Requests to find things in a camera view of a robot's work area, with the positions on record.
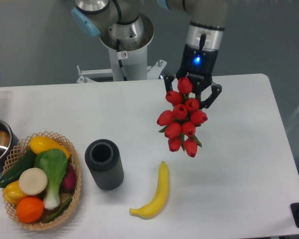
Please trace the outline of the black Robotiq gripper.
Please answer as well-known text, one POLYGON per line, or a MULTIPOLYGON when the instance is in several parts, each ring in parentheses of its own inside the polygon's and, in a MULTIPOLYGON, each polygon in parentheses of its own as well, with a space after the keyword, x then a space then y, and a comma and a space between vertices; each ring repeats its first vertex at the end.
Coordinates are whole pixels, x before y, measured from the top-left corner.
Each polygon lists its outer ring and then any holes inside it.
POLYGON ((187 77, 193 85, 192 93, 199 93, 211 86, 211 95, 200 102, 200 108, 208 109, 222 92, 222 86, 212 82, 212 72, 217 59, 218 51, 195 49, 188 44, 184 46, 182 61, 175 74, 166 74, 164 84, 166 92, 173 90, 173 81, 187 77))

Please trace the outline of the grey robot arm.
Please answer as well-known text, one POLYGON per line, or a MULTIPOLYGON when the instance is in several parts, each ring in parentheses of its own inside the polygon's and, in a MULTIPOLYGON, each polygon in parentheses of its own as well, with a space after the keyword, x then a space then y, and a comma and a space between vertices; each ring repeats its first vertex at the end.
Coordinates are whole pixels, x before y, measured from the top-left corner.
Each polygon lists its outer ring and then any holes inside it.
MULTIPOLYGON (((98 36, 107 47, 114 81, 146 80, 147 47, 154 36, 151 20, 140 12, 138 0, 78 0, 72 18, 88 36, 98 36)), ((231 6, 229 0, 160 0, 158 4, 191 17, 180 68, 175 77, 188 77, 192 92, 200 97, 206 89, 211 95, 200 101, 209 108, 222 87, 212 80, 212 72, 231 6)))

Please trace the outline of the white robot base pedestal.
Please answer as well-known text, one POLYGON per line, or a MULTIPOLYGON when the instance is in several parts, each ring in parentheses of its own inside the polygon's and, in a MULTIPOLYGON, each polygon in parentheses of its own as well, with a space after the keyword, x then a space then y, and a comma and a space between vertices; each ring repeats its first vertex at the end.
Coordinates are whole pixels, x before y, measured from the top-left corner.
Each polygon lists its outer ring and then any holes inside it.
POLYGON ((154 65, 148 65, 147 44, 136 50, 118 51, 107 47, 110 59, 109 69, 81 70, 77 66, 77 83, 118 82, 163 79, 167 61, 158 59, 154 65))

